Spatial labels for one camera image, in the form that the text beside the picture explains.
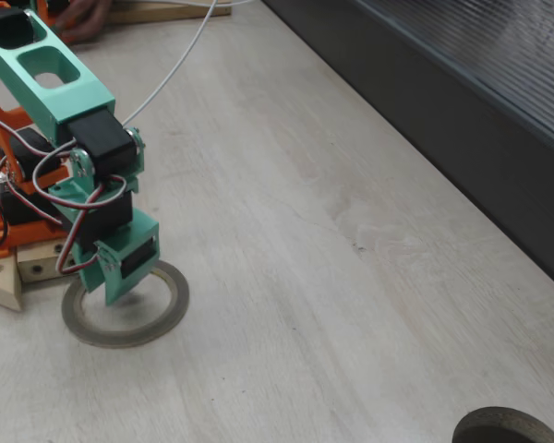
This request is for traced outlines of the person's hand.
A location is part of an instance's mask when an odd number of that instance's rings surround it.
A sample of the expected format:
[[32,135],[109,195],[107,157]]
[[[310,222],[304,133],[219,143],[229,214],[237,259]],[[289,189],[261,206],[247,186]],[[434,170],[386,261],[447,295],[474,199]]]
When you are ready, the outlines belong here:
[[54,29],[64,42],[94,38],[103,28],[113,0],[75,0],[57,17]]

